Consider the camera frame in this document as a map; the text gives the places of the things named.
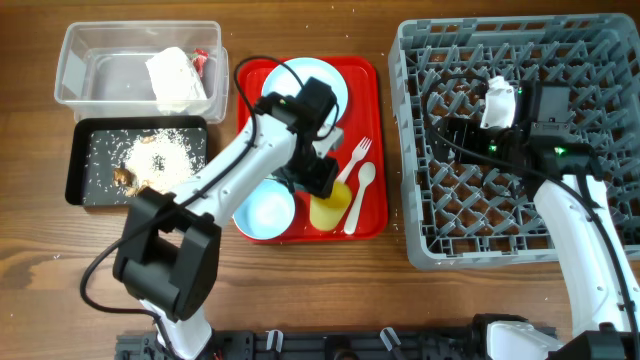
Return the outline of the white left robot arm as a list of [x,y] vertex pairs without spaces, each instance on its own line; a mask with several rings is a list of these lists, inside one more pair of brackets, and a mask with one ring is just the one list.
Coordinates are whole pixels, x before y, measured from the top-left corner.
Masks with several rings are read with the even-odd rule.
[[104,313],[87,292],[90,276],[110,254],[113,276],[140,301],[136,315],[153,319],[160,353],[170,359],[214,355],[203,303],[217,278],[223,227],[260,183],[273,175],[291,191],[327,198],[339,172],[330,157],[342,140],[328,117],[339,116],[327,83],[299,80],[294,95],[271,92],[246,104],[242,132],[205,168],[165,194],[146,187],[131,203],[121,237],[86,268],[82,300]]

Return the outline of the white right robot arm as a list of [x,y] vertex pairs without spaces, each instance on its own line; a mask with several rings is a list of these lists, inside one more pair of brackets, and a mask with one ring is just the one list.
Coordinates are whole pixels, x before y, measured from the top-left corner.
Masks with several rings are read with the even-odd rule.
[[525,320],[481,327],[488,359],[636,359],[639,285],[618,238],[595,149],[572,140],[570,88],[558,82],[481,78],[482,119],[423,109],[427,140],[439,161],[490,165],[521,178],[554,247],[568,290],[573,337],[567,343]]

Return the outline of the white napkin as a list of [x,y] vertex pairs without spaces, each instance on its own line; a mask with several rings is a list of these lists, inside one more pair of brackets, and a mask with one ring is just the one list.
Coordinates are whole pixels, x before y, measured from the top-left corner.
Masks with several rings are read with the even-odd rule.
[[145,62],[157,108],[164,115],[181,113],[196,101],[207,99],[191,59],[178,47],[170,47]]

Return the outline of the yellow cup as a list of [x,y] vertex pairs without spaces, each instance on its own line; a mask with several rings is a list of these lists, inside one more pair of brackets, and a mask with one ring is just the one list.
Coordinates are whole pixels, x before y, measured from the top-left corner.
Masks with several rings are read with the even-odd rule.
[[351,201],[352,192],[349,186],[336,181],[328,198],[310,197],[309,219],[311,225],[319,231],[333,230],[342,219]]

